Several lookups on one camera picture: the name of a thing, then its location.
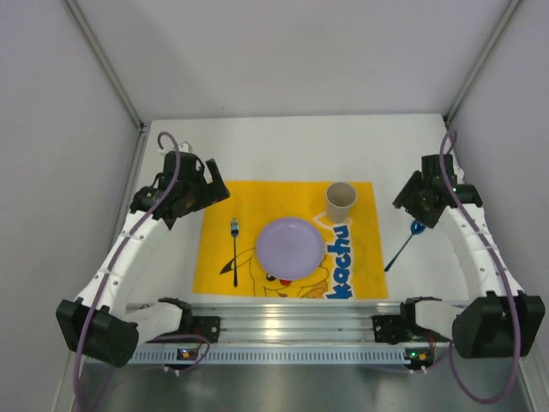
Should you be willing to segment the beige paper cup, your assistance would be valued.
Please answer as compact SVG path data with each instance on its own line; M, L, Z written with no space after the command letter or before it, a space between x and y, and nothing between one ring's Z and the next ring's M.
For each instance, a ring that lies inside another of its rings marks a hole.
M326 190L326 214L333 223L342 223L348 218L357 200L357 192L346 182L336 182Z

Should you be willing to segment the yellow Pikachu placemat cloth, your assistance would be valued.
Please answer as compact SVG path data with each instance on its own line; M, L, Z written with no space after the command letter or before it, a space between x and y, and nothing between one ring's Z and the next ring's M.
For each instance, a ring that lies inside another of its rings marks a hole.
M326 215L327 182L231 181L231 196L205 212L193 291L256 298L384 299L386 286L373 186L354 182L357 201L342 223ZM284 281L256 259L258 234L271 221L296 217L321 233L324 257L304 279ZM237 218L238 286L233 286L231 219Z

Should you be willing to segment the purple plastic plate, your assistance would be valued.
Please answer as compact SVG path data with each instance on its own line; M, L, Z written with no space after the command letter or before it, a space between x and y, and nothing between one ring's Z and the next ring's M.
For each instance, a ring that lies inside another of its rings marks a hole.
M306 278L317 270L324 257L319 230L296 217L271 221L256 238L256 259L262 269L284 281Z

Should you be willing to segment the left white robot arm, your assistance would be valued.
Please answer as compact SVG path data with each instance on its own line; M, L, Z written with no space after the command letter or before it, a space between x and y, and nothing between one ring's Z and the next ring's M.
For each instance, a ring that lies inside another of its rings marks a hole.
M161 298L134 312L127 305L145 263L176 220L229 196L215 160L167 153L154 182L134 195L122 232L93 279L74 300L62 300L57 307L69 350L123 367L139 345L189 333L193 315L186 302Z

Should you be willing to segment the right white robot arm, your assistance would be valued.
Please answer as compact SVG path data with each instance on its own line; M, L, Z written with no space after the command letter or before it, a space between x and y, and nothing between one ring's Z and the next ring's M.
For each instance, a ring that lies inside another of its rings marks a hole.
M452 155L424 156L393 204L426 227L446 233L470 299L460 309L439 298L409 298L401 303L409 326L451 340L466 359L508 358L515 346L527 356L546 307L541 297L526 294L506 268L480 194L474 185L459 182Z

